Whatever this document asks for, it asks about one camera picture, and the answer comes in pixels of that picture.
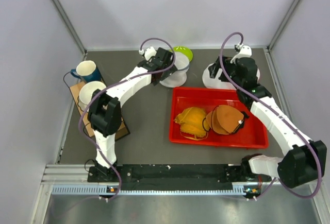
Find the wooden box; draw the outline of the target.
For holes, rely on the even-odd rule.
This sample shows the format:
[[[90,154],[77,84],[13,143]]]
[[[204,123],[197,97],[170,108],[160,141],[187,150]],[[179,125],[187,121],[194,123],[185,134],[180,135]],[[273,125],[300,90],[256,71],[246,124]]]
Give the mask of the wooden box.
[[[103,90],[106,87],[106,85],[102,81],[92,81],[87,83],[86,87],[85,85],[86,84],[82,81],[80,83],[77,83],[76,85],[69,87],[80,115],[83,114],[83,112],[86,109],[86,106],[92,99],[92,90],[96,90],[96,89]],[[83,117],[83,123],[84,123],[84,132],[89,137],[94,137],[93,129],[91,128],[90,122],[88,121],[88,112]],[[119,139],[122,139],[123,137],[129,134],[130,131],[124,119],[122,118],[121,125],[115,134],[115,141],[118,141]]]

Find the blue mug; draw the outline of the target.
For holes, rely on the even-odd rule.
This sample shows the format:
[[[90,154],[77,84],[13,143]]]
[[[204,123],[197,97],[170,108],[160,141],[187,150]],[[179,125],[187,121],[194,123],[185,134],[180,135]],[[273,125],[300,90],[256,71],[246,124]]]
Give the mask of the blue mug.
[[[96,63],[91,60],[81,62],[76,68],[70,70],[70,74],[85,83],[102,80]]]

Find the red plastic tray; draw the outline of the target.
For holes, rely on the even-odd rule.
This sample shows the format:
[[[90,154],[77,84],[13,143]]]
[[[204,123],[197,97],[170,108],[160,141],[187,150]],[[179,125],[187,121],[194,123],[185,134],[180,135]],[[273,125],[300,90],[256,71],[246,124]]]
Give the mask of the red plastic tray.
[[[188,139],[188,134],[180,131],[180,125],[175,123],[175,117],[189,107],[203,108],[210,112],[219,105],[229,105],[244,112],[249,117],[244,127],[235,134],[221,135],[209,131],[208,137],[199,141]],[[266,149],[269,146],[267,130],[242,104],[235,90],[207,89],[192,87],[177,87],[173,89],[169,140],[172,143],[205,145],[214,147],[237,147],[246,149]]]

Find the aluminium frame rail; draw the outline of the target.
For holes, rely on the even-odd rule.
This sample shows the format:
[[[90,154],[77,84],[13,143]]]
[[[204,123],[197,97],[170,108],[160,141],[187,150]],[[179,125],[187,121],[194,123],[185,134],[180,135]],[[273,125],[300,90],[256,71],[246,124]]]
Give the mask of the aluminium frame rail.
[[[253,199],[263,193],[270,182],[217,182],[215,179],[143,179],[141,182],[122,182],[121,176],[110,171],[106,177],[92,165],[48,165],[42,184],[52,186],[54,195],[99,195],[111,197],[146,195],[222,195]]]

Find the white bowl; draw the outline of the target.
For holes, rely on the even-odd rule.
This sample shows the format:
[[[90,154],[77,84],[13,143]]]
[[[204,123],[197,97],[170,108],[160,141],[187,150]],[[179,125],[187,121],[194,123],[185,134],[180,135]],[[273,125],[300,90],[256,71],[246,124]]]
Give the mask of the white bowl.
[[[78,106],[84,111],[92,99],[95,90],[103,90],[106,85],[101,81],[91,81],[86,83],[80,90],[78,96]]]

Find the pink-trimmed mesh laundry bag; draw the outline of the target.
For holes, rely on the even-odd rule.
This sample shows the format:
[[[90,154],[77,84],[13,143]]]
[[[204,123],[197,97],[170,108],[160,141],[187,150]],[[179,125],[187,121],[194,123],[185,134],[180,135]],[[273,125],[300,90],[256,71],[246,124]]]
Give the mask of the pink-trimmed mesh laundry bag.
[[[231,57],[231,63],[235,63],[236,59],[239,59],[237,57]],[[258,81],[255,82],[255,83],[250,83],[250,84],[236,84],[230,77],[229,75],[227,74],[224,66],[223,66],[223,62],[222,62],[222,58],[220,58],[220,65],[221,65],[221,70],[220,72],[217,74],[217,76],[219,76],[221,73],[224,73],[224,75],[226,76],[226,78],[229,80],[229,82],[224,82],[224,81],[221,81],[221,80],[218,80],[218,79],[211,79],[210,78],[210,66],[212,65],[208,65],[206,67],[206,69],[204,70],[203,72],[203,75],[202,75],[202,81],[203,81],[203,84],[206,88],[209,88],[209,89],[236,89],[237,86],[241,87],[241,88],[244,88],[244,89],[248,89],[248,88],[251,88],[253,86],[256,86],[258,85],[259,83],[259,79],[260,79],[260,70],[258,68],[258,73],[257,73],[257,76],[258,76]]]

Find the yellow lace bra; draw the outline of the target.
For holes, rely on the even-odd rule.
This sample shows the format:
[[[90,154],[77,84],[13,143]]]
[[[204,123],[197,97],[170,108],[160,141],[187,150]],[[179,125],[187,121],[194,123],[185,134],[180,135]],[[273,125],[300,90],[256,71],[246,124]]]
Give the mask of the yellow lace bra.
[[[206,122],[207,113],[203,108],[189,107],[178,114],[174,121],[180,125],[183,137],[199,141],[207,138],[210,126]]]

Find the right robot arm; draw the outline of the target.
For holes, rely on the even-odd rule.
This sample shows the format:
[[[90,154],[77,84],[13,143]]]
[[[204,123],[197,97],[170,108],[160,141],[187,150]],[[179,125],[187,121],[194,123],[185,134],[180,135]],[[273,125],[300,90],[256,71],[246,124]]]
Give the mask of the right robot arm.
[[[208,88],[236,89],[240,102],[262,122],[282,150],[283,158],[262,154],[244,158],[240,168],[242,177],[248,181],[259,174],[276,177],[288,188],[322,179],[326,145],[304,135],[281,111],[258,78],[259,69],[249,57],[218,57],[203,73],[203,83]]]

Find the green plastic plate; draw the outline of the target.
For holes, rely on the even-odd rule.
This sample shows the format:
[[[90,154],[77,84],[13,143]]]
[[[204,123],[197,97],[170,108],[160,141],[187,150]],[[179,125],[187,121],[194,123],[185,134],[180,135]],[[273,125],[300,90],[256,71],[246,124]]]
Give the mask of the green plastic plate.
[[[185,55],[188,58],[189,62],[192,61],[193,52],[191,49],[189,49],[185,46],[175,46],[175,47],[173,47],[173,49],[175,52],[179,52],[179,53],[182,53],[183,55]]]

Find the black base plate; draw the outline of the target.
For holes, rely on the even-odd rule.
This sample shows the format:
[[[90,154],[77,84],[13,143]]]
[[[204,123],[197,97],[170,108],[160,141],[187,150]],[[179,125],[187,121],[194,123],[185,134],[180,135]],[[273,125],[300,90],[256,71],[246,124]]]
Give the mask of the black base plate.
[[[122,182],[143,179],[215,179],[217,182],[270,182],[266,175],[248,174],[240,165],[229,164],[124,164],[115,169]]]

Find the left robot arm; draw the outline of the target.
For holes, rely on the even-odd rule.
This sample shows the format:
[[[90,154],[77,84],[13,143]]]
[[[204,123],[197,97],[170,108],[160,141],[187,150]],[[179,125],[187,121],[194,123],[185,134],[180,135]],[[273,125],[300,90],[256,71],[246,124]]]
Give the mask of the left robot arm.
[[[96,172],[106,181],[113,180],[117,169],[115,136],[122,123],[121,108],[140,89],[150,84],[156,85],[177,71],[173,65],[173,53],[169,50],[149,47],[133,71],[117,85],[110,87],[91,104],[88,120],[97,144],[95,159]]]

